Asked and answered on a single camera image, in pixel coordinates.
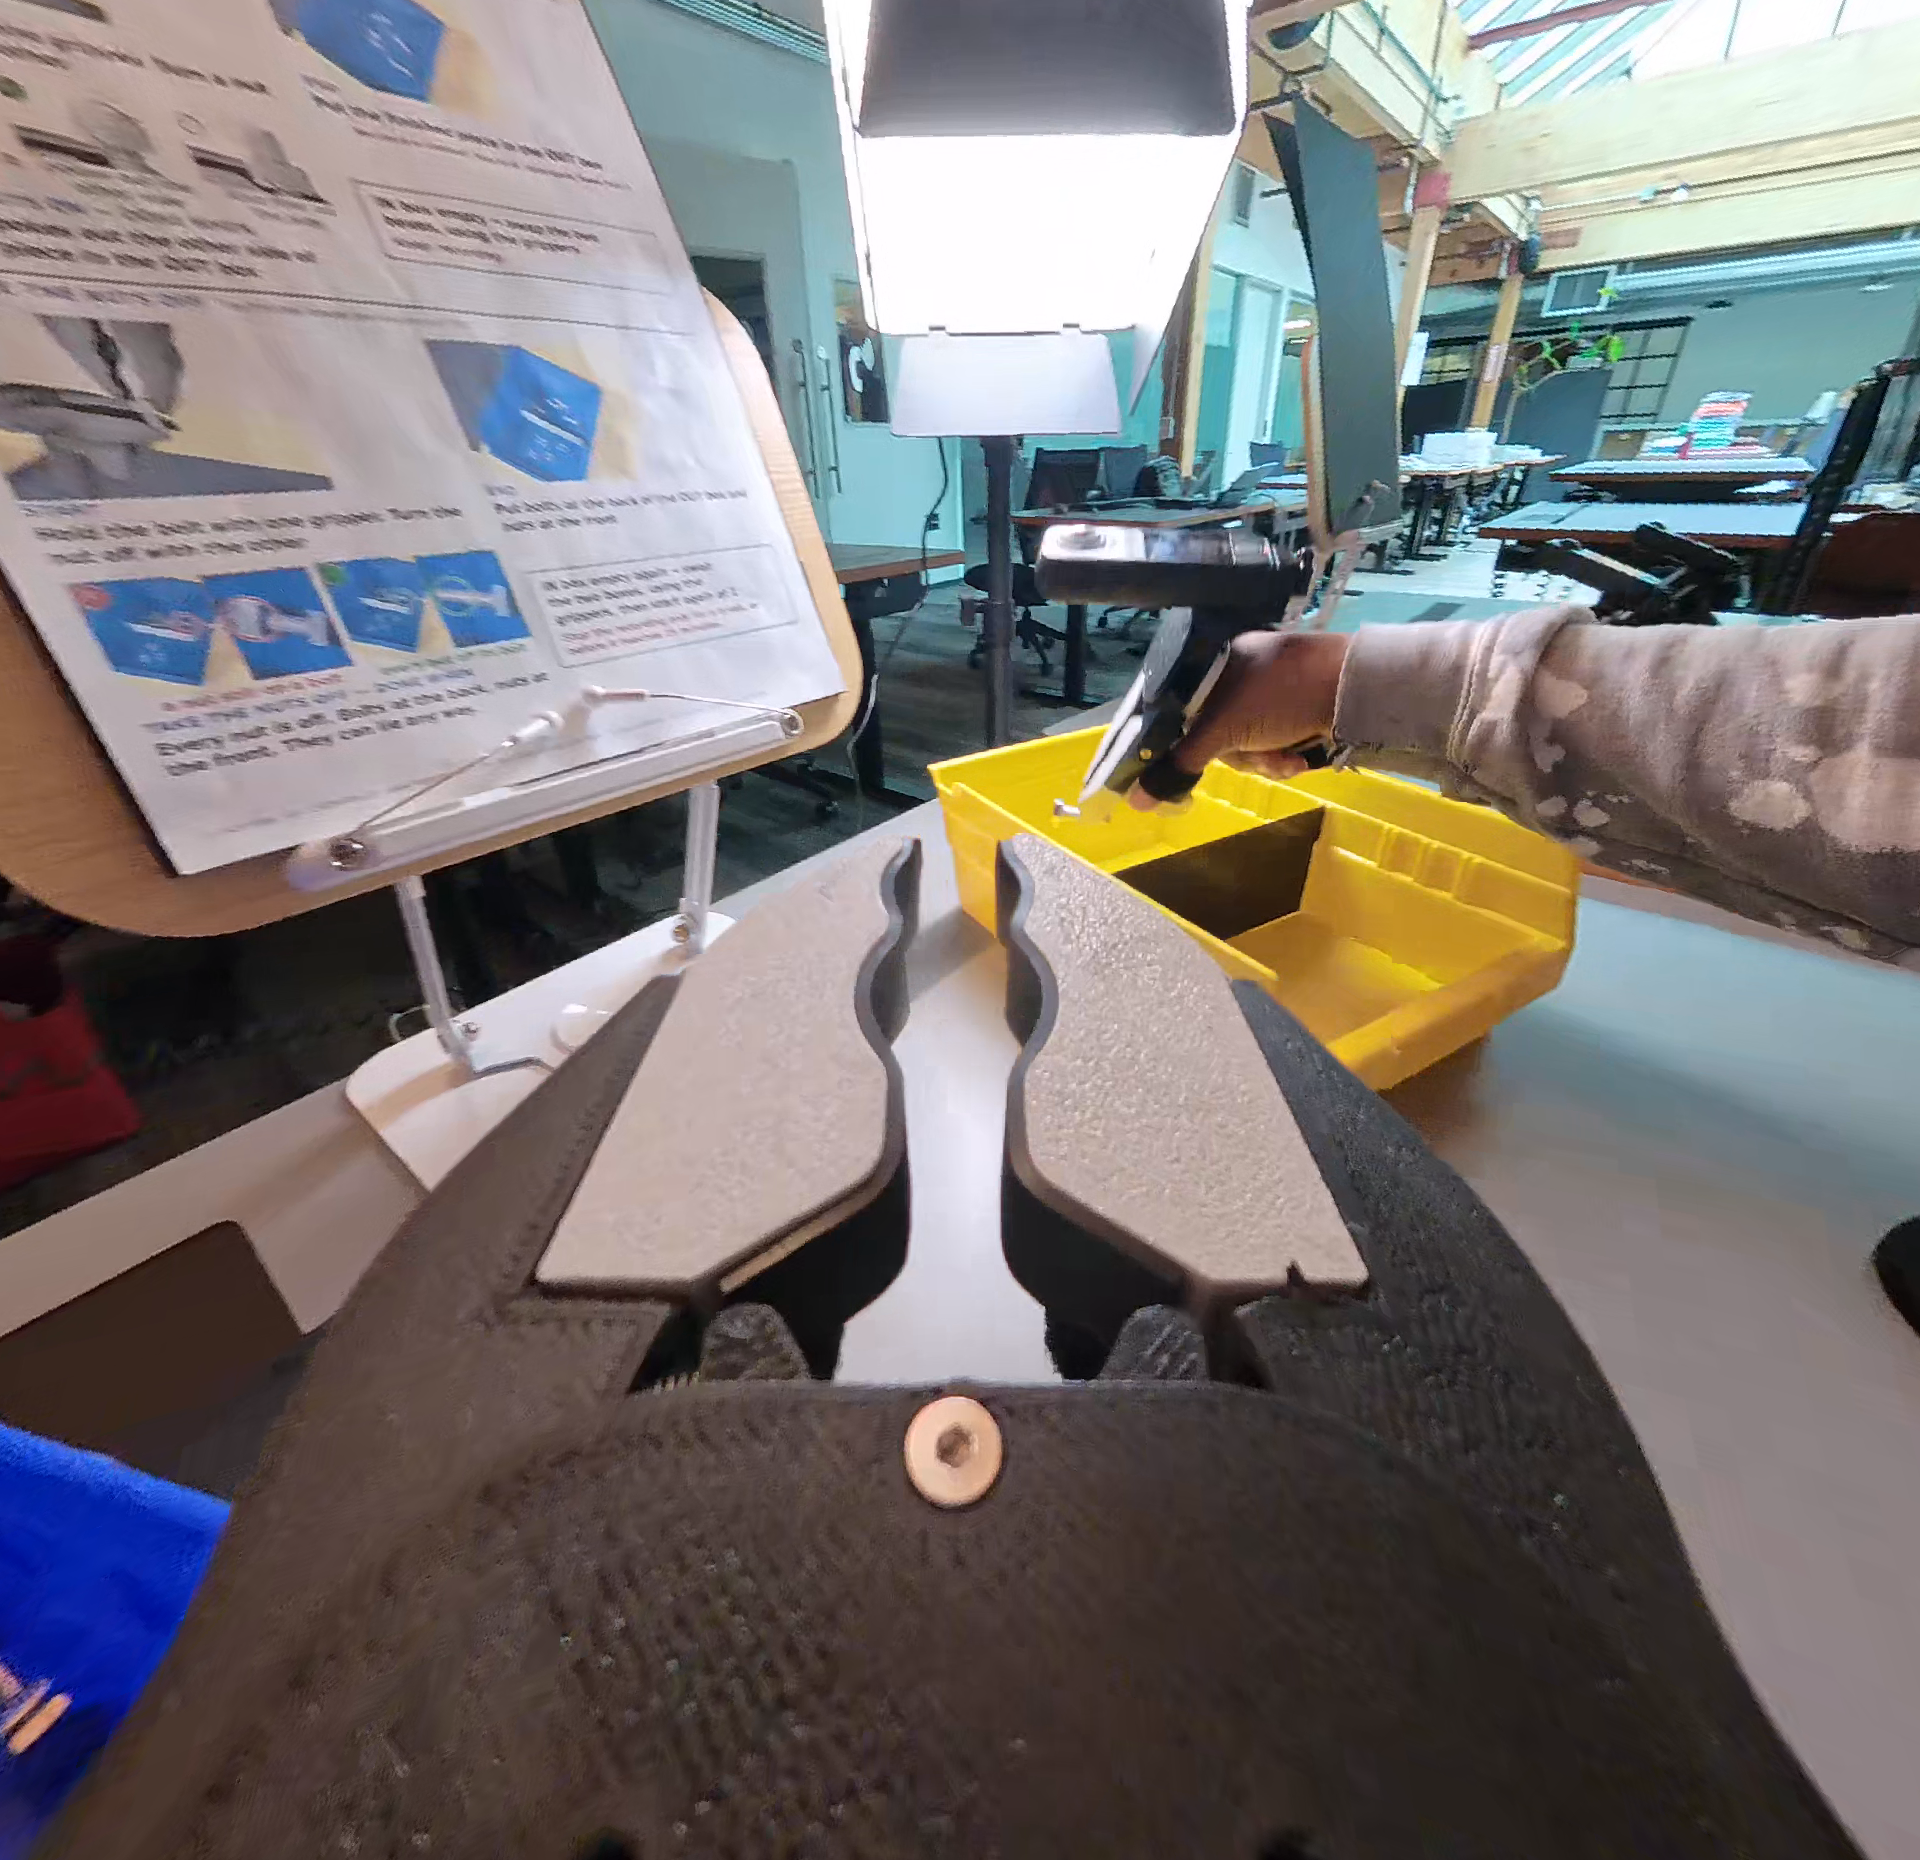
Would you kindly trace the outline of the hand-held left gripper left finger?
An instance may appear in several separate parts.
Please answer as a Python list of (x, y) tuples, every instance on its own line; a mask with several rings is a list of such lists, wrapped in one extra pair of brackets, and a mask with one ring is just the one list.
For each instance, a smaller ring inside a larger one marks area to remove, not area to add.
[(690, 962), (544, 1245), (540, 1287), (711, 1311), (890, 1187), (918, 900), (918, 837), (875, 837)]

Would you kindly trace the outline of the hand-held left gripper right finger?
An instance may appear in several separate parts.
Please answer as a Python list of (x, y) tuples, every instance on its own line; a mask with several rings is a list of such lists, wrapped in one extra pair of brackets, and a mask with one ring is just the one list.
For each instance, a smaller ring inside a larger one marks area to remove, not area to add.
[(1370, 1284), (1229, 972), (1169, 912), (1057, 841), (996, 851), (1007, 1264), (1057, 1314), (1161, 1293), (1230, 1314)]

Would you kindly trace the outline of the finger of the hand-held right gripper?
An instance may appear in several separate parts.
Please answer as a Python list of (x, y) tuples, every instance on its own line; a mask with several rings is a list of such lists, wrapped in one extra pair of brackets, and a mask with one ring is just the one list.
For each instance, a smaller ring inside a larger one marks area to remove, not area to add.
[(1158, 632), (1116, 701), (1083, 778), (1076, 815), (1106, 821), (1135, 798), (1180, 806), (1201, 773), (1178, 750), (1220, 675), (1217, 632)]

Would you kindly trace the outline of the yellow plastic bin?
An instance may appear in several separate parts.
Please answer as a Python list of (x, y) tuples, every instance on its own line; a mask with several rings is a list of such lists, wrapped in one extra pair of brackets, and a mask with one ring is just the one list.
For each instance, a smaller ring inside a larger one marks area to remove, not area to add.
[(958, 895), (982, 925), (996, 923), (1005, 840), (1052, 840), (1119, 882), (1145, 860), (1320, 806), (1298, 912), (1229, 942), (1180, 923), (1367, 1086), (1428, 1072), (1560, 983), (1581, 888), (1563, 844), (1362, 767), (1281, 779), (1217, 761), (1178, 808), (1055, 817), (1099, 737), (1086, 728), (931, 765)]

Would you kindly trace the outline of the person's right forearm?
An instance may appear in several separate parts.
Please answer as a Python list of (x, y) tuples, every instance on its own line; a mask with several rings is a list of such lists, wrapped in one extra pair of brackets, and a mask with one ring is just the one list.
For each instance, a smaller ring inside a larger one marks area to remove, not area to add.
[(1591, 867), (1916, 972), (1916, 616), (1372, 624), (1335, 741)]

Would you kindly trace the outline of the person's right hand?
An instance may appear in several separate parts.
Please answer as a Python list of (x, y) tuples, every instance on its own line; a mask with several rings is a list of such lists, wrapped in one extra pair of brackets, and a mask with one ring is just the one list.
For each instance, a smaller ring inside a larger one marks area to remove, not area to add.
[(1244, 630), (1222, 649), (1212, 685), (1187, 715), (1178, 741), (1141, 770), (1127, 794), (1148, 808), (1185, 791), (1215, 760), (1238, 760), (1269, 778), (1306, 770), (1305, 752), (1332, 740), (1351, 636), (1328, 630)]

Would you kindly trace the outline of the black bin divider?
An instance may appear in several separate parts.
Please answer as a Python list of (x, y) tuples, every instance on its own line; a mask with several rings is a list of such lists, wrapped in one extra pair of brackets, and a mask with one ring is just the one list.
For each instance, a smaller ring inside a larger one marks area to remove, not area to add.
[(1327, 809), (1275, 815), (1116, 871), (1123, 885), (1220, 942), (1302, 906)]

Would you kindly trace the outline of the black light stand pole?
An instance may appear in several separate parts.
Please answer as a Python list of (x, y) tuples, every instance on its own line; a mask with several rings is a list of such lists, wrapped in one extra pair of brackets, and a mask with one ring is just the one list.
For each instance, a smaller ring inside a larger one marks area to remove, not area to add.
[(1013, 740), (1015, 701), (1015, 521), (1013, 469), (1019, 437), (986, 434), (981, 439), (986, 481), (986, 598), (981, 613), (982, 744), (995, 750)]

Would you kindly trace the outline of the wooden board stand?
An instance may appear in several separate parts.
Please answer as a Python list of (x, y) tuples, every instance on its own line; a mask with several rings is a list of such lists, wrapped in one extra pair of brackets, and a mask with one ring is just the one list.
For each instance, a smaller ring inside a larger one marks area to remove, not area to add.
[(1327, 308), (1302, 348), (1313, 575), (1332, 600), (1402, 520), (1401, 363), (1390, 316)]

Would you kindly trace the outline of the grey desk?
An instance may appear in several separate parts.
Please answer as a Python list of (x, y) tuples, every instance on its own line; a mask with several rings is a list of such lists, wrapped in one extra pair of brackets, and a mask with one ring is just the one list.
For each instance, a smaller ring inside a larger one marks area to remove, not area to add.
[(1592, 585), (1541, 570), (1498, 565), (1501, 539), (1473, 538), (1432, 561), (1405, 572), (1356, 572), (1339, 600), (1328, 627), (1354, 633), (1367, 625), (1477, 624), (1543, 604), (1592, 606)]

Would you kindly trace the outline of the black flag panel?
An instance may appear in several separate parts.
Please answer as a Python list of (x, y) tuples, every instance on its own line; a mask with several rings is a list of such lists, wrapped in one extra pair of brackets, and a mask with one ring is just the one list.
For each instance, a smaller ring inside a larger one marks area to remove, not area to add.
[(1401, 515), (1401, 368), (1375, 151), (1308, 95), (1267, 124), (1308, 255), (1316, 439), (1335, 538)]

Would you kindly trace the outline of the studio light panel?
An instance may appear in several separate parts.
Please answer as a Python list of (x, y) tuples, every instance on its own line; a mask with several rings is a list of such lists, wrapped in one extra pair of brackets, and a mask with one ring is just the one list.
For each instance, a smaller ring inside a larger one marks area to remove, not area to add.
[(822, 5), (890, 432), (1121, 432), (1237, 160), (1254, 0)]

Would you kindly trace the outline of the red bag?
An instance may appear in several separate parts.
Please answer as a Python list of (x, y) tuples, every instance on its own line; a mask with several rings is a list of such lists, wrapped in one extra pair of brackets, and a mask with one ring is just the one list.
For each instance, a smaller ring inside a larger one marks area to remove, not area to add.
[(69, 981), (36, 936), (3, 942), (3, 1189), (130, 1140), (132, 1094)]

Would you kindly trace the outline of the black monitor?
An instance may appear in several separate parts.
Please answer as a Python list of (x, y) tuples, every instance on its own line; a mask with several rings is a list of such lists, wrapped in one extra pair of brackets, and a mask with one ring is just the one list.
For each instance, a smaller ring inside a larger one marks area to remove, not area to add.
[(1891, 382), (1905, 368), (1893, 357), (1877, 363), (1837, 408), (1832, 442), (1825, 448), (1807, 488), (1807, 499), (1787, 551), (1756, 580), (1753, 606), (1762, 613), (1796, 613), (1809, 589), (1816, 551), (1828, 538), (1843, 499), (1856, 484), (1860, 462), (1872, 446)]

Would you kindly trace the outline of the dark wall picture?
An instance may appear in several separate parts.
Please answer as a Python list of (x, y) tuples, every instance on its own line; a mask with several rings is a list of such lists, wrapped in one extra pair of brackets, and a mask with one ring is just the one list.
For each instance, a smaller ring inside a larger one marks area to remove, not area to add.
[(893, 426), (887, 342), (868, 318), (857, 280), (832, 280), (836, 384), (850, 423)]

